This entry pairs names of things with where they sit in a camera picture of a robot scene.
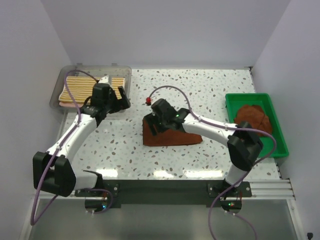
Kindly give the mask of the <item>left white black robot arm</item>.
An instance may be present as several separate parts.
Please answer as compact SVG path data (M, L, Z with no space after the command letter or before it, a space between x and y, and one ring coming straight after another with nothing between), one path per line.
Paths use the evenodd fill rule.
M119 86L118 91L120 97L108 83L96 83L89 101L77 107L77 116L64 135L47 151L38 151L33 156L33 185L37 192L62 197L82 189L95 197L103 193L102 175L90 170L77 172L72 161L87 137L107 115L130 108L124 87Z

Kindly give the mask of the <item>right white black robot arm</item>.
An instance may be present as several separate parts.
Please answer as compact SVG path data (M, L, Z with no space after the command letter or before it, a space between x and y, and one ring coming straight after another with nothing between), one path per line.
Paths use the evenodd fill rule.
M241 182L252 170L264 146L249 123L223 123L196 115L187 108L175 110L163 98L149 105L151 113L143 119L153 136L172 130L200 135L226 146L231 167L224 178L223 192L232 197L241 190Z

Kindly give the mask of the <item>brown microfibre towel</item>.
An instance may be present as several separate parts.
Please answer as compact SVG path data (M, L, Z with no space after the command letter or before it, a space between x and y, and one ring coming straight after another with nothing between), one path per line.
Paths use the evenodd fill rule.
M197 145L203 142L198 134L174 131L168 129L165 132L156 132L152 134L146 120L142 121L142 142L148 147L170 147L170 146L189 146Z

